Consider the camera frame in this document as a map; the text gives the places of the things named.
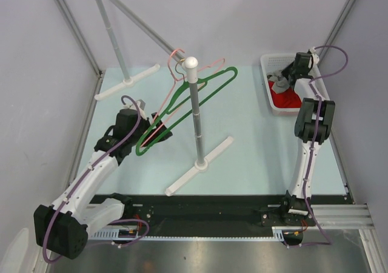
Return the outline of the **grey t shirt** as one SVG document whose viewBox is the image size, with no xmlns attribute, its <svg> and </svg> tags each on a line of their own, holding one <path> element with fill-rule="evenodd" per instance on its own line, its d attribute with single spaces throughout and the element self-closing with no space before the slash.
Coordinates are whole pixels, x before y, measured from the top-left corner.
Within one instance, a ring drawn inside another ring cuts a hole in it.
<svg viewBox="0 0 388 273">
<path fill-rule="evenodd" d="M 284 93 L 290 89 L 288 80 L 282 75 L 280 70 L 269 72 L 267 74 L 267 80 L 273 83 L 271 89 L 276 94 Z"/>
</svg>

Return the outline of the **red t shirt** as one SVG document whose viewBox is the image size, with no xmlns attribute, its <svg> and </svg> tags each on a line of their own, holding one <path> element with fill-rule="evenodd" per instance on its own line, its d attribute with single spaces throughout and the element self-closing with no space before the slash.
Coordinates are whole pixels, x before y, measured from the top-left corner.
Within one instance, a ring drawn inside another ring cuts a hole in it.
<svg viewBox="0 0 388 273">
<path fill-rule="evenodd" d="M 280 109 L 299 109 L 302 101 L 295 91 L 289 87 L 283 93 L 276 93 L 272 90 L 274 82 L 269 81 L 270 96 L 275 107 Z"/>
</svg>

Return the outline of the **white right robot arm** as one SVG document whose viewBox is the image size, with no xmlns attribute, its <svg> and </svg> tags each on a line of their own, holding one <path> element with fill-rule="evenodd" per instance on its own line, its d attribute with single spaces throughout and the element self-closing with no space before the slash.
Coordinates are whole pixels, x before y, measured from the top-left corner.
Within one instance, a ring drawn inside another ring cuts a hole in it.
<svg viewBox="0 0 388 273">
<path fill-rule="evenodd" d="M 303 224 L 312 215 L 310 199 L 313 169 L 333 123 L 335 103 L 318 90 L 316 79 L 310 75 L 318 61 L 319 56 L 312 50 L 298 52 L 293 63 L 282 71 L 291 88 L 305 94 L 294 128 L 298 139 L 295 171 L 279 210 L 279 217 L 286 225 Z"/>
</svg>

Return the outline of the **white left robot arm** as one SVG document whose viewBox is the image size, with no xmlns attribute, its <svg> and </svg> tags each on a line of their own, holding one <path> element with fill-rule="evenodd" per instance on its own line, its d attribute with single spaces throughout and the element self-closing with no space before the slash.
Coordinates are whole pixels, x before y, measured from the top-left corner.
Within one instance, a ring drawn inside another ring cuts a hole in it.
<svg viewBox="0 0 388 273">
<path fill-rule="evenodd" d="M 88 205 L 102 183 L 129 156 L 141 137 L 150 132 L 151 143 L 169 139 L 173 134 L 158 122 L 152 127 L 142 108 L 122 109 L 94 146 L 94 151 L 82 172 L 71 185 L 49 206 L 39 205 L 33 214 L 36 243 L 43 248 L 44 260 L 48 251 L 73 260 L 86 242 L 106 225 L 118 221 L 127 224 L 133 220 L 134 210 L 126 205 L 128 198 L 112 194 L 93 209 Z"/>
</svg>

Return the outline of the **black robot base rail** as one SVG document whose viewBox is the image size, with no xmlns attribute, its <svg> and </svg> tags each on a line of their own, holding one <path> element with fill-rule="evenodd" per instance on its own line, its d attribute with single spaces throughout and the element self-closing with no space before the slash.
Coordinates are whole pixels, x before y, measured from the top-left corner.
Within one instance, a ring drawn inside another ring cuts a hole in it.
<svg viewBox="0 0 388 273">
<path fill-rule="evenodd" d="M 312 215 L 299 225 L 286 225 L 280 217 L 285 195 L 123 195 L 128 198 L 120 225 L 134 226 L 140 233 L 175 234 L 226 230 L 258 232 L 264 227 L 323 226 L 318 206 L 351 204 L 348 195 L 314 195 Z"/>
</svg>

